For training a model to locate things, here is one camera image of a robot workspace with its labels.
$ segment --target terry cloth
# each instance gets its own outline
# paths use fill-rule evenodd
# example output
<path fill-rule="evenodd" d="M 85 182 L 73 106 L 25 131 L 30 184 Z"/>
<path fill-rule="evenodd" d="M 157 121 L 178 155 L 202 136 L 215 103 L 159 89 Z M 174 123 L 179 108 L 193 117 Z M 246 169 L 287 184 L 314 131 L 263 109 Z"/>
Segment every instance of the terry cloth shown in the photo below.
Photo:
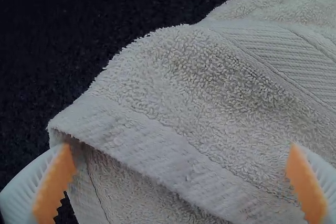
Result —
<path fill-rule="evenodd" d="M 306 223 L 284 168 L 336 164 L 335 27 L 334 0 L 231 0 L 123 48 L 48 126 L 79 223 Z"/>

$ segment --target black background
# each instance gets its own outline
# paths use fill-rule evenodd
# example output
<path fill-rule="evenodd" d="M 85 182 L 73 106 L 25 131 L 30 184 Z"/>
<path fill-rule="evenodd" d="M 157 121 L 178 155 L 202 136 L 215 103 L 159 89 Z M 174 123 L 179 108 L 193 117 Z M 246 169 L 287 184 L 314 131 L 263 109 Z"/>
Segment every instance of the black background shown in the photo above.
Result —
<path fill-rule="evenodd" d="M 156 28 L 198 22 L 226 0 L 0 0 L 0 189 L 48 149 L 48 120 L 108 60 Z M 77 223 L 68 200 L 56 223 Z"/>

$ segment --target white towel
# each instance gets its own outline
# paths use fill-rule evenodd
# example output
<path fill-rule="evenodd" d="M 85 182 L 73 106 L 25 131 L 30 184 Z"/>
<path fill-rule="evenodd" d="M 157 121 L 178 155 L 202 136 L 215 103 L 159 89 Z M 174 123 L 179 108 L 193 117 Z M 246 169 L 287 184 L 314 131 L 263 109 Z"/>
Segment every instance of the white towel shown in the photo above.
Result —
<path fill-rule="evenodd" d="M 79 223 L 306 223 L 284 167 L 336 164 L 335 28 L 335 0 L 231 0 L 122 49 L 48 126 Z"/>

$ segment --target towel fold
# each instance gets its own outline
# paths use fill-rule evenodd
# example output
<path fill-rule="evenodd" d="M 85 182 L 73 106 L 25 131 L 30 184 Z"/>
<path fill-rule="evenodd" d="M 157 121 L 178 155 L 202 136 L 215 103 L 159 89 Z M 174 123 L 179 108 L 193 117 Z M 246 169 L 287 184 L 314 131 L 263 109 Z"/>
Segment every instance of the towel fold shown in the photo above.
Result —
<path fill-rule="evenodd" d="M 113 57 L 48 125 L 86 223 L 305 223 L 291 142 L 336 164 L 334 0 L 231 0 Z"/>

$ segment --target dark carpet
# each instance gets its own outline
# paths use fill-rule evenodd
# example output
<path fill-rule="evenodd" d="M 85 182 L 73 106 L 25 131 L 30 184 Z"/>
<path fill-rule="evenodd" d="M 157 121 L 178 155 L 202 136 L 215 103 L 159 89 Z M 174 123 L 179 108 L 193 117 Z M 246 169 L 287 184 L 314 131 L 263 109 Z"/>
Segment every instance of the dark carpet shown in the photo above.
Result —
<path fill-rule="evenodd" d="M 0 0 L 0 189 L 48 149 L 48 120 L 108 60 L 159 27 L 226 0 Z M 67 199 L 56 223 L 77 223 Z"/>

